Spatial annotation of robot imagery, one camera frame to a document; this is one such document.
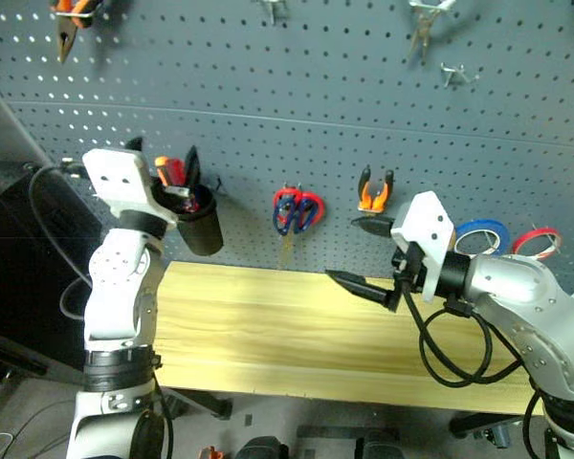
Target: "gray pegboard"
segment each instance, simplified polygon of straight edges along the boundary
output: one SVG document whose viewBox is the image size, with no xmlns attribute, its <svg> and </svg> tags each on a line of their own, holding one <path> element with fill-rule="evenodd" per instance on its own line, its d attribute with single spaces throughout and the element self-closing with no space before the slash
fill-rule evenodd
<svg viewBox="0 0 574 459">
<path fill-rule="evenodd" d="M 371 164 L 396 169 L 389 213 L 434 189 L 456 224 L 559 228 L 547 263 L 573 291 L 574 5 L 458 0 L 422 66 L 406 1 L 287 1 L 276 27 L 248 0 L 107 2 L 63 66 L 45 4 L 0 2 L 0 93 L 55 159 L 139 134 L 149 159 L 197 144 L 226 247 L 197 258 L 172 235 L 176 259 L 275 268 L 269 203 L 301 182 L 328 213 L 290 268 L 387 276 L 391 246 L 348 225 Z M 480 80 L 445 89 L 442 61 Z"/>
</svg>

